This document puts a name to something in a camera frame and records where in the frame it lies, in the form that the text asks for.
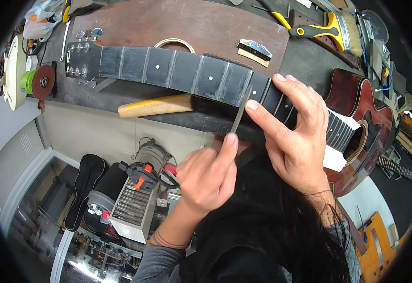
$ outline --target wrench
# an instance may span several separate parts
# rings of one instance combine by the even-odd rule
[[[66,44],[67,30],[68,30],[68,28],[69,28],[69,24],[70,24],[70,23],[71,23],[71,20],[68,20],[68,21],[66,22],[65,37],[63,38],[62,57],[60,57],[60,61],[61,61],[61,62],[63,62],[63,59],[64,59],[64,47],[65,47],[65,44]]]

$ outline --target green spool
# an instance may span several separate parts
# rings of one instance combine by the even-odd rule
[[[35,76],[35,73],[36,73],[36,70],[26,71],[22,75],[21,81],[19,82],[19,88],[21,89],[21,92],[33,94],[32,81],[33,81],[33,77]]]

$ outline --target guitar body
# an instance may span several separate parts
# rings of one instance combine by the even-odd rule
[[[374,100],[368,79],[342,69],[334,70],[325,103],[331,110],[353,117],[361,125],[349,150],[345,151],[348,162],[343,170],[324,168],[329,184],[333,184],[334,195],[344,196],[373,171],[390,137],[393,117],[388,106]]]

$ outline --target tattoo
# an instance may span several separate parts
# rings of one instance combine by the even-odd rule
[[[149,240],[150,242],[152,241],[151,244],[155,245],[155,246],[163,246],[163,247],[167,247],[167,248],[172,248],[172,249],[178,249],[178,250],[184,250],[185,248],[187,248],[190,244],[186,243],[183,245],[175,245],[172,244],[166,240],[164,240],[164,238],[162,238],[162,236],[159,233],[159,229],[157,229],[154,233],[154,235],[152,235],[151,239]]]

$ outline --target gray sleeve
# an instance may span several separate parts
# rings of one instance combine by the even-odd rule
[[[179,261],[185,252],[160,246],[147,246],[133,283],[178,283]]]
[[[348,267],[349,267],[349,275],[350,275],[350,282],[351,283],[358,283],[358,280],[360,279],[360,274],[362,271],[362,268],[360,266],[360,263],[358,262],[357,255],[355,253],[355,248],[354,245],[352,244],[352,241],[350,239],[350,232],[349,229],[347,228],[347,221],[344,219],[343,220],[343,225],[345,226],[345,231],[343,235],[343,231],[341,231],[340,226],[337,224],[334,224],[332,226],[327,227],[326,229],[331,233],[334,234],[335,227],[338,231],[338,235],[340,239],[344,236],[346,239],[346,260],[348,262]]]

